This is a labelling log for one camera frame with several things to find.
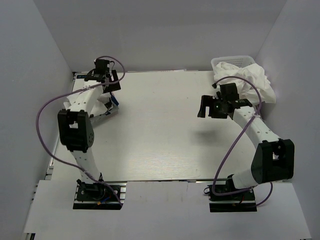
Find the white t-shirt with black print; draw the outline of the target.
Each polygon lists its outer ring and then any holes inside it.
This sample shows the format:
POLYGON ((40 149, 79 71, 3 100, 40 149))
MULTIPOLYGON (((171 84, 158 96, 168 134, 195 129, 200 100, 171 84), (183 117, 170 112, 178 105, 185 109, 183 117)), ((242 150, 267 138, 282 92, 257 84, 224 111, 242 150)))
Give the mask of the white t-shirt with black print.
POLYGON ((101 86, 71 94, 66 97, 63 105, 71 112, 84 111, 92 123, 114 114, 119 109, 113 105, 110 92, 103 93, 101 86))

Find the blue mickey print folded t-shirt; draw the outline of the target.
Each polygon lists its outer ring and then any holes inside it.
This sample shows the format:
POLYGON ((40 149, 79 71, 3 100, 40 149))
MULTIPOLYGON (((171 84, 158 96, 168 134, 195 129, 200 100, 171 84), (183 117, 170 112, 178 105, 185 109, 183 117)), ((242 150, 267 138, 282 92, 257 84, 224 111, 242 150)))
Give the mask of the blue mickey print folded t-shirt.
POLYGON ((110 100, 112 101, 114 106, 116 106, 117 108, 119 107, 119 102, 112 92, 110 93, 110 100))

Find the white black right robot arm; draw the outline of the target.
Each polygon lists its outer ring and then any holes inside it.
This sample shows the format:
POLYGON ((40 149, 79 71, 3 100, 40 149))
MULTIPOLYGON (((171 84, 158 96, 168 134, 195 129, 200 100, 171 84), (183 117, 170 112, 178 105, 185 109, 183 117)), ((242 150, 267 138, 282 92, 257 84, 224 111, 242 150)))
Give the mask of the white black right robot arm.
POLYGON ((226 119, 230 117, 246 134, 255 147, 250 167, 227 177, 221 195, 236 200, 260 184, 289 180, 294 176, 295 145, 282 139, 263 122, 247 99, 226 101, 210 95, 201 97, 199 118, 226 119))

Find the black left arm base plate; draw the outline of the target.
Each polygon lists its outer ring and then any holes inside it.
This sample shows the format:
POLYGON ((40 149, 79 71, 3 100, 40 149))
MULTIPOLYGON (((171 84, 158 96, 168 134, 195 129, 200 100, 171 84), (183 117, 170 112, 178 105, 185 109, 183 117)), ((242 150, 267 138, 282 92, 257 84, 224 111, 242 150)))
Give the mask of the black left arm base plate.
POLYGON ((120 210, 125 200, 126 183, 114 183, 110 187, 78 179, 72 209, 120 210))

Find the white plastic laundry basket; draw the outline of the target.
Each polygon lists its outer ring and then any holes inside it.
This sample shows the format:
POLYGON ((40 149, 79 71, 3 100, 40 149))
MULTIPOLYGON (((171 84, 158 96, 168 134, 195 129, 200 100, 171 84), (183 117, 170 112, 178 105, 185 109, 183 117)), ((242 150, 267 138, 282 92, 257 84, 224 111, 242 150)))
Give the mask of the white plastic laundry basket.
POLYGON ((211 60, 211 66, 215 74, 224 71, 238 70, 255 64, 255 60, 249 55, 235 55, 216 57, 211 60))

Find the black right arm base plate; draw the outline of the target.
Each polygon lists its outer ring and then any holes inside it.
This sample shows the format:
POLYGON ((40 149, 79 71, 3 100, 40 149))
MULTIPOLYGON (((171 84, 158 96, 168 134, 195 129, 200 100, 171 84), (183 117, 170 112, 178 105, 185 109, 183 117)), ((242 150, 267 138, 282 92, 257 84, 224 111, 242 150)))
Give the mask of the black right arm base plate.
POLYGON ((253 190, 235 195, 217 196, 212 192, 212 185, 208 185, 203 193, 208 195, 211 213, 248 213, 256 212, 256 198, 253 190))

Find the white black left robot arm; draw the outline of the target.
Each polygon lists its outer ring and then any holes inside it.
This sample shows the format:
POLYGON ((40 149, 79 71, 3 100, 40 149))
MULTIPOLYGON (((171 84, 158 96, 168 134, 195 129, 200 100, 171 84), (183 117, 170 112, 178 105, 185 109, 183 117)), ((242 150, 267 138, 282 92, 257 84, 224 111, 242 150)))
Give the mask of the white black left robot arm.
POLYGON ((83 78, 83 87, 67 97, 64 109, 57 115, 59 138, 72 154, 81 172, 80 181, 91 184, 88 193, 99 200, 106 187, 100 182, 92 146, 95 141, 93 124, 118 112, 119 102, 114 92, 121 89, 116 70, 91 71, 83 78))

